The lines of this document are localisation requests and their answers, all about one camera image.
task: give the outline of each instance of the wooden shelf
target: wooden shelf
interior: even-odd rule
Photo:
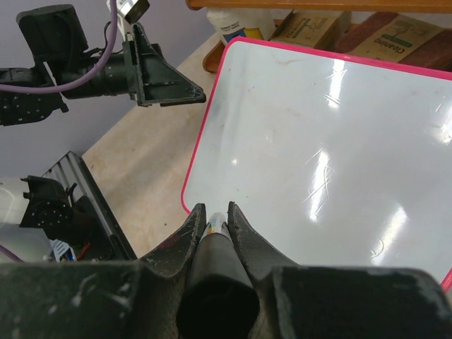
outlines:
[[[186,0],[186,3],[190,8],[249,7],[331,11],[452,13],[452,0]]]

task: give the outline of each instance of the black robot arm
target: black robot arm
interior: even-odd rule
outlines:
[[[49,87],[70,83],[96,65],[99,56],[88,43],[72,5],[56,5],[20,13],[17,23],[35,60],[31,69],[0,69],[0,84]],[[63,92],[67,99],[129,94],[140,106],[205,102],[202,88],[171,67],[158,44],[150,44],[143,26],[132,25],[132,34],[92,80]],[[0,91],[0,125],[42,121],[54,110],[67,112],[59,93],[31,95]]]

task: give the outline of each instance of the pink whiteboard frame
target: pink whiteboard frame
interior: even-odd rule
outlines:
[[[429,77],[432,77],[432,78],[438,78],[438,79],[452,81],[452,73],[445,72],[445,71],[437,71],[435,69],[424,69],[422,67],[415,67],[415,66],[396,64],[396,63],[393,63],[393,62],[373,60],[373,59],[368,59],[368,58],[362,58],[362,57],[359,57],[359,56],[350,56],[350,55],[346,55],[346,54],[339,54],[339,53],[335,53],[335,52],[326,52],[326,51],[321,51],[321,50],[318,50],[318,49],[312,49],[312,48],[307,48],[307,47],[299,47],[299,46],[294,46],[294,45],[289,45],[289,44],[281,44],[281,43],[273,42],[273,41],[255,40],[255,39],[249,39],[249,38],[245,38],[245,37],[236,37],[235,39],[233,39],[233,41],[231,41],[229,44],[227,44],[227,46],[225,48],[225,51],[223,52],[223,56],[221,58],[220,66],[218,67],[218,73],[217,73],[217,76],[215,78],[215,82],[213,83],[212,93],[210,94],[210,98],[209,98],[209,101],[208,101],[208,104],[207,104],[207,107],[206,107],[206,113],[204,114],[203,123],[201,124],[201,129],[199,131],[198,139],[196,140],[196,145],[195,145],[195,148],[194,148],[194,151],[193,151],[193,155],[191,156],[190,165],[189,165],[188,171],[187,171],[186,176],[185,176],[184,185],[183,185],[182,190],[181,190],[182,207],[184,208],[184,210],[187,213],[190,213],[190,210],[186,207],[185,198],[184,198],[186,185],[189,182],[189,178],[190,178],[190,174],[191,174],[191,168],[193,167],[193,163],[195,161],[195,157],[196,157],[196,153],[198,151],[199,143],[201,142],[201,137],[203,135],[204,127],[206,125],[207,117],[208,117],[209,111],[210,111],[210,105],[212,104],[212,99],[213,99],[213,96],[215,94],[215,90],[217,88],[218,81],[220,80],[220,77],[221,77],[221,72],[222,72],[223,63],[225,61],[225,57],[227,55],[227,52],[229,51],[229,48],[233,44],[235,44],[237,42],[245,42],[245,43],[248,43],[248,44],[257,44],[257,45],[260,45],[260,46],[267,46],[267,47],[272,47],[272,48],[285,49],[287,51],[299,52],[299,53],[304,53],[304,54],[311,54],[311,55],[316,55],[316,56],[319,56],[319,57],[326,57],[326,58],[330,58],[330,59],[339,59],[339,60],[343,60],[343,61],[354,62],[356,64],[363,64],[363,65],[367,65],[367,66],[380,67],[382,69],[392,69],[394,71],[411,73],[411,74],[417,74],[417,75],[420,75],[420,76],[429,76]],[[443,287],[443,289],[446,292],[449,291],[449,289],[452,287],[452,268],[447,273],[446,277],[443,279],[443,281],[441,283],[441,286]]]

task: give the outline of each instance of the white bottle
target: white bottle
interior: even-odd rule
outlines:
[[[209,8],[207,19],[224,44],[235,37],[269,40],[275,32],[275,23],[268,9]]]

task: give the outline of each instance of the gray wall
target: gray wall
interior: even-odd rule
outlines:
[[[150,42],[160,44],[172,65],[180,64],[213,34],[205,11],[190,11],[184,0],[149,2],[151,7],[141,23]],[[90,48],[103,46],[103,27],[109,20],[105,0],[2,1],[0,68],[33,66],[16,15],[61,3],[76,7]],[[0,177],[41,175],[69,150],[83,154],[134,105],[127,95],[65,102],[69,107],[66,114],[55,111],[40,123],[0,126]]]

